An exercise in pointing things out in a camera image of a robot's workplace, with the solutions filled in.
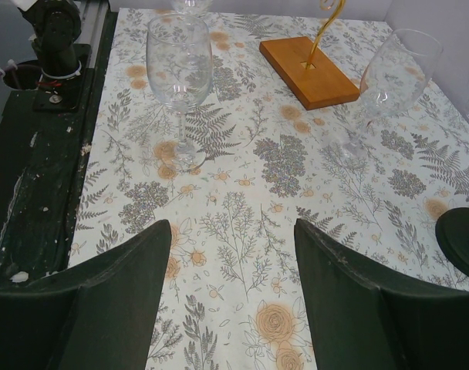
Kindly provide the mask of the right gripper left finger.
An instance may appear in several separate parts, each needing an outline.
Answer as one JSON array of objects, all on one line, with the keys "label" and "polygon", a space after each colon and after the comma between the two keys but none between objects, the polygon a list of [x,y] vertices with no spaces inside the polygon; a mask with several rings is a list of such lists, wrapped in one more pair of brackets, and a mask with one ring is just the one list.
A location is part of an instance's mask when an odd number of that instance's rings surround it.
[{"label": "right gripper left finger", "polygon": [[23,287],[0,289],[0,369],[143,369],[171,232],[125,243]]}]

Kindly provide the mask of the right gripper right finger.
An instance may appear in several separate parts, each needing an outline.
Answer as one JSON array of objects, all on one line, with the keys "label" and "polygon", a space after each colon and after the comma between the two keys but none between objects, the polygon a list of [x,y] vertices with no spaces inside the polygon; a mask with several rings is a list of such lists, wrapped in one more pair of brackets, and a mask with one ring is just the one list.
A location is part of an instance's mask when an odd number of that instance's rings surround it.
[{"label": "right gripper right finger", "polygon": [[295,254],[320,369],[469,369],[469,292],[382,265],[299,219]]}]

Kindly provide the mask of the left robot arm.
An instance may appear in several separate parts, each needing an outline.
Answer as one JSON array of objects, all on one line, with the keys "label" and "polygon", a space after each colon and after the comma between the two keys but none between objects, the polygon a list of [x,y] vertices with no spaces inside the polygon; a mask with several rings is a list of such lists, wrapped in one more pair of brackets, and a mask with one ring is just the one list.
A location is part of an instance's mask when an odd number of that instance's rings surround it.
[{"label": "left robot arm", "polygon": [[79,76],[82,65],[74,42],[81,34],[81,18],[76,4],[67,0],[12,0],[12,4],[33,27],[32,48],[42,74],[56,80]]}]

